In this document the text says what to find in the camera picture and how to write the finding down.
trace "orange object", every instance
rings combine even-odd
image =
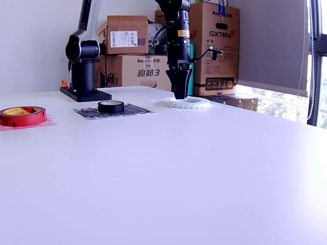
[[[69,88],[67,81],[65,79],[61,80],[61,87],[62,88]]]

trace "black robotic arm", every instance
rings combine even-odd
[[[190,0],[155,0],[165,14],[167,26],[168,66],[167,75],[172,83],[176,99],[188,94],[191,64],[189,10]],[[101,0],[83,0],[79,28],[69,37],[66,55],[71,62],[72,83],[69,89],[60,90],[76,101],[110,100],[111,95],[95,89],[94,63],[100,54],[99,37],[96,33]],[[216,60],[221,51],[213,52]]]

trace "cardboard box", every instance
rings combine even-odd
[[[200,57],[210,46],[224,52],[217,61],[211,60],[212,54],[208,53],[195,64],[195,95],[235,94],[239,65],[239,9],[226,7],[226,17],[220,17],[216,4],[192,4],[190,28],[195,57]]]
[[[162,10],[155,11],[155,20],[154,20],[154,22],[162,24],[163,26],[166,25],[165,14],[163,13]]]
[[[95,64],[96,87],[148,86],[171,91],[167,61],[167,56],[155,55],[100,56]]]
[[[213,102],[217,102],[224,105],[234,106],[250,111],[258,110],[258,98],[243,94],[231,94],[223,96],[207,96],[203,97]]]
[[[147,16],[108,16],[107,54],[147,54]]]

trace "barcode label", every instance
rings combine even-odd
[[[137,31],[110,32],[110,47],[137,47]]]

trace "window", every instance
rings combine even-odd
[[[310,93],[309,91],[312,65],[311,59],[312,57],[311,55],[309,55],[307,83],[308,93]],[[281,117],[284,119],[297,121],[304,124],[307,123],[309,98],[265,89],[245,87],[241,85],[237,86],[237,93],[258,97],[259,113],[268,114],[275,117]]]
[[[327,129],[327,57],[322,57],[318,127]]]

